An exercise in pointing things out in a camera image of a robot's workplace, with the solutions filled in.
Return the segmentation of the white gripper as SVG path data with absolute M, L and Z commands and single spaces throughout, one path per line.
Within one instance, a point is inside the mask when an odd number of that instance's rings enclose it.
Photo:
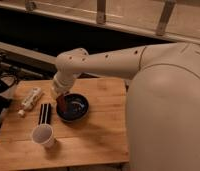
M 57 72 L 52 82 L 51 97 L 56 100 L 60 95 L 66 94 L 73 87 L 75 80 L 73 74 Z

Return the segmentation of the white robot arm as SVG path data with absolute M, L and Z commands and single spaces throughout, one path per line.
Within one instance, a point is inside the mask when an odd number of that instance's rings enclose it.
M 54 97 L 82 73 L 129 81 L 126 132 L 131 171 L 200 171 L 200 45 L 168 43 L 56 58 Z

